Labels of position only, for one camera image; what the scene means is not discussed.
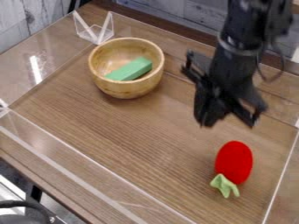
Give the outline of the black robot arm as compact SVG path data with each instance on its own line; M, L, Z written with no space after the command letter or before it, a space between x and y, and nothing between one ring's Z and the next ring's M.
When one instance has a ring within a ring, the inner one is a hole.
M195 84L194 117L206 127L230 114L250 127L267 111L254 76L272 82L282 73L263 75L260 62L268 47L290 31L294 0L228 0L228 14L212 58L190 50L182 72Z

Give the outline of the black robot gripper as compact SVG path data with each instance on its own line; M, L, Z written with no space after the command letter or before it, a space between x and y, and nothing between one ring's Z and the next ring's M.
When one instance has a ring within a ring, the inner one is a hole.
M195 85L194 117L200 126L212 127L232 114L252 128L267 111L267 103L254 85L256 60L220 45L210 59L194 50L186 53L182 73Z

